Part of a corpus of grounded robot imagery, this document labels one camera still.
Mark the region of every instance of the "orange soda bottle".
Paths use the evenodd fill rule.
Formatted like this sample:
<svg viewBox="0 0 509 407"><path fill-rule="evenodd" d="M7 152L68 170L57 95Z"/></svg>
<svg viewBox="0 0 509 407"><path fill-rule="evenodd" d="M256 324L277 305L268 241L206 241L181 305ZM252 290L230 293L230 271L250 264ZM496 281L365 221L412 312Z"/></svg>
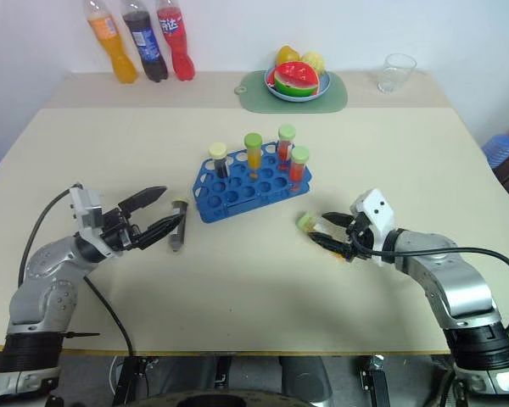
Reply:
<svg viewBox="0 0 509 407"><path fill-rule="evenodd" d="M125 54L122 40L111 17L111 13L100 0L83 0L85 15L94 35L111 58L115 76L122 83L133 83L137 79L136 68Z"/></svg>

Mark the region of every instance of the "table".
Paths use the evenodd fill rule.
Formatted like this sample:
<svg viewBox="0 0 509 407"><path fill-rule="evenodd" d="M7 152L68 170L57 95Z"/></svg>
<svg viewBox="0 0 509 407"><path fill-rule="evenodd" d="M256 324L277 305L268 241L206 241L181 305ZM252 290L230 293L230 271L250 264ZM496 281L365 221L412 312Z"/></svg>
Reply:
<svg viewBox="0 0 509 407"><path fill-rule="evenodd" d="M294 224L306 210L349 211L379 187L396 225L433 231L460 245L509 256L509 196L458 115L428 74L382 95L366 72L339 73L349 105L335 114L253 114L232 92L240 73L201 73L196 81L73 75L41 109L0 164L0 347L20 256L43 207L74 181L97 189L105 209L153 185L169 191L134 214L142 228L192 197L207 147L233 151L243 135L277 137L285 122L311 150L306 195L216 222L191 205L183 250L166 241L103 262L93 282L114 306L139 354L370 354L447 352L422 289L391 265L344 263ZM34 248L76 231L69 202L44 222ZM496 259L464 256L484 276L509 321L509 270ZM99 337L68 349L120 353L122 336L85 285L70 324Z"/></svg>

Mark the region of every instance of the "red soda bottle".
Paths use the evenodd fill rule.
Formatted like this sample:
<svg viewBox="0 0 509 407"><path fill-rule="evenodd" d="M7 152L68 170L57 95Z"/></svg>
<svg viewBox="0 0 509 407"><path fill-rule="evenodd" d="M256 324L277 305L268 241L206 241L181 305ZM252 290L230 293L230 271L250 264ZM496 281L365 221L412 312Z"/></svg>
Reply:
<svg viewBox="0 0 509 407"><path fill-rule="evenodd" d="M158 0L157 15L164 38L171 49L173 70L179 81L194 78L194 64L187 54L187 32L176 0Z"/></svg>

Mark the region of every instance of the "test tube rack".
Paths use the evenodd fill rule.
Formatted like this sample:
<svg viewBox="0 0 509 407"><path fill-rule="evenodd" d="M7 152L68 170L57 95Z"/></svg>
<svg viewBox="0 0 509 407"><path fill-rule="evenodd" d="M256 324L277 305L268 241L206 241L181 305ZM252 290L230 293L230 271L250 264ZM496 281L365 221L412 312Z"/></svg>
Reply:
<svg viewBox="0 0 509 407"><path fill-rule="evenodd" d="M262 166L254 179L247 166L247 150L229 153L228 177L219 178L212 159L206 159L194 182L196 207L205 223L229 218L309 191L311 173L305 168L304 179L292 183L288 171L277 168L277 143L262 145Z"/></svg>

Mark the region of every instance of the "orange liquid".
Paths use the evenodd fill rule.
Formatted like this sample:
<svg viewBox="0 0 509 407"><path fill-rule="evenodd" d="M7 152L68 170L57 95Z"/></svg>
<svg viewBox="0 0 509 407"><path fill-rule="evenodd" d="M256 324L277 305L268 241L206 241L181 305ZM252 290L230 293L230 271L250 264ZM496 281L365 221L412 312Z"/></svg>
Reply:
<svg viewBox="0 0 509 407"><path fill-rule="evenodd" d="M125 54L122 47L122 40L117 32L115 23L111 17L103 17L96 20L89 20L89 24L94 30L98 42L102 45L105 52L111 59L111 65L115 76L122 83L133 83L137 79L136 68Z"/></svg>

